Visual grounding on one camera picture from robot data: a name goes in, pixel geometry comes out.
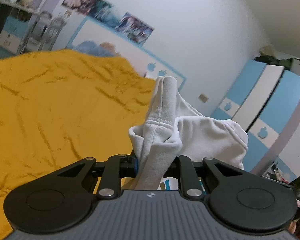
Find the white Nevada sweatshirt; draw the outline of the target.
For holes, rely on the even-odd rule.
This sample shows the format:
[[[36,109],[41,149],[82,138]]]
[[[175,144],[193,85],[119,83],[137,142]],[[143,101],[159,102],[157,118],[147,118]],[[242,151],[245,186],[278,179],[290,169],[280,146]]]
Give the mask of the white Nevada sweatshirt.
[[[242,170],[248,150],[239,124],[199,113],[170,76],[157,78],[145,122],[131,127],[129,137],[139,162],[136,178],[125,185],[133,190],[156,190],[178,155],[196,162],[212,157]]]

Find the mustard yellow bed quilt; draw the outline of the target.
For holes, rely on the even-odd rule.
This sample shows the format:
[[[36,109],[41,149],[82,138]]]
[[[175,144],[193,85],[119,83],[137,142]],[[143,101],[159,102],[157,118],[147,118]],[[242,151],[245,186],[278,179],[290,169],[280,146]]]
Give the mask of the mustard yellow bed quilt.
[[[121,57],[73,50],[0,60],[0,239],[11,233],[3,202],[14,188],[85,157],[132,150],[155,82]]]

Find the shoe rack with shoes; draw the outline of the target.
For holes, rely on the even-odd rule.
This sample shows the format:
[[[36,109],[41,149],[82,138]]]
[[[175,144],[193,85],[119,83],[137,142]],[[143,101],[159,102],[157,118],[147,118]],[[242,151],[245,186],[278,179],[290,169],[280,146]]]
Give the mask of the shoe rack with shoes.
[[[280,158],[277,158],[268,167],[268,169],[262,174],[262,177],[285,184],[289,184],[297,178],[295,173]]]

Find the white blue apple headboard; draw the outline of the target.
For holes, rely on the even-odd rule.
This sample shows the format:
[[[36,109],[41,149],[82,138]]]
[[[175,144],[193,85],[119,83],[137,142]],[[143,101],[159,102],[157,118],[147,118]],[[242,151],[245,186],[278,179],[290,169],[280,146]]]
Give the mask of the white blue apple headboard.
[[[104,42],[112,44],[115,47],[115,51],[128,60],[142,76],[149,74],[154,79],[159,76],[175,77],[178,90],[181,90],[185,85],[187,78],[181,72],[149,50],[137,45],[117,31],[90,17],[84,18],[79,24],[70,38],[67,47],[75,47],[85,41],[91,41],[98,45]]]

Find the blue white wardrobe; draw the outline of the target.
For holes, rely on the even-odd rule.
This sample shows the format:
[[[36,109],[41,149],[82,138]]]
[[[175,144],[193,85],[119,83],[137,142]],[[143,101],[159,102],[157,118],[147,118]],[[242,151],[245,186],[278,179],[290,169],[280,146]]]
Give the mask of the blue white wardrobe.
[[[245,171],[263,174],[278,155],[265,160],[300,101],[300,76],[283,66],[248,61],[211,114],[231,119],[248,134]]]

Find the blue pillow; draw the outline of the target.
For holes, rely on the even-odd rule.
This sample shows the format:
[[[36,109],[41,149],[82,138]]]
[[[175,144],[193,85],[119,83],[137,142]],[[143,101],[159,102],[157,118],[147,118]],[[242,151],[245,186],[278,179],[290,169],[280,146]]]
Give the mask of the blue pillow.
[[[120,57],[121,54],[116,51],[113,44],[103,42],[97,44],[94,41],[84,41],[77,46],[74,46],[73,50],[84,53],[87,55],[93,55],[97,57]]]

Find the grey metal chair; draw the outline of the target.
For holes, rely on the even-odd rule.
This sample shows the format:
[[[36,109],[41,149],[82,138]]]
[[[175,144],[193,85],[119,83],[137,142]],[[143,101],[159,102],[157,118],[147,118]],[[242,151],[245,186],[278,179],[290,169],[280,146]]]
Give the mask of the grey metal chair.
[[[62,16],[53,18],[51,13],[42,11],[27,31],[19,53],[51,51],[65,25]]]

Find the blue white desk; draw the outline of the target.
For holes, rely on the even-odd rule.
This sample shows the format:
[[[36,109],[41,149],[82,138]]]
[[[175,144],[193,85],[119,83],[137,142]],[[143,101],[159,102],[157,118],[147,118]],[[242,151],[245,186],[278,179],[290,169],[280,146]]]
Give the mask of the blue white desk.
[[[30,19],[38,14],[36,9],[0,0],[0,59],[22,52]]]

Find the beige wall switch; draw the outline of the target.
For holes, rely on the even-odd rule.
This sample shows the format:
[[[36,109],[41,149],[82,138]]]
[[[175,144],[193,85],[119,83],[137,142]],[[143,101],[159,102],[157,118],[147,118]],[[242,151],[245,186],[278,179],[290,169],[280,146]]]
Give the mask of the beige wall switch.
[[[200,96],[198,97],[198,99],[200,101],[202,101],[203,103],[206,103],[209,98],[205,94],[201,93]]]

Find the anime wall poster strip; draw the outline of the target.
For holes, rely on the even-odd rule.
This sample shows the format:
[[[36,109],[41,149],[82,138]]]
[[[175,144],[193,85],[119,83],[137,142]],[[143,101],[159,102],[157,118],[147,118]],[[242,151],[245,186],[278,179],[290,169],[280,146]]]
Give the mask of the anime wall poster strip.
[[[120,35],[143,45],[154,28],[130,12],[121,12],[106,0],[64,0],[62,6],[78,14],[93,18]]]

